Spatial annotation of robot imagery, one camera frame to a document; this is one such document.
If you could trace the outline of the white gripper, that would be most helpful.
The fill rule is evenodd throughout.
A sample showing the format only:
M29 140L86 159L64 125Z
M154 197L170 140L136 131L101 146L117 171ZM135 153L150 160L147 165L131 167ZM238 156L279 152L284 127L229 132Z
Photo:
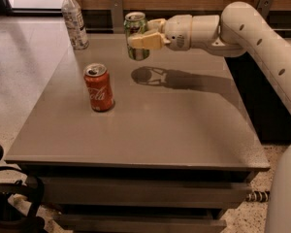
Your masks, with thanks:
M135 33L127 38L127 43L133 49L160 50L164 46L170 50L186 51L191 48L191 15L152 19L147 22L149 31Z

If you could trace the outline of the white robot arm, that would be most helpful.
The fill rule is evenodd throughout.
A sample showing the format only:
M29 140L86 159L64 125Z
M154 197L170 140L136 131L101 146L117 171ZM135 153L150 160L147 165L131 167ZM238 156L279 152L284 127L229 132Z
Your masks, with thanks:
M130 47L201 49L224 57L249 53L291 115L291 45L251 5L234 2L219 16L177 15L151 20L146 27L128 37ZM291 145L276 165L265 233L291 233Z

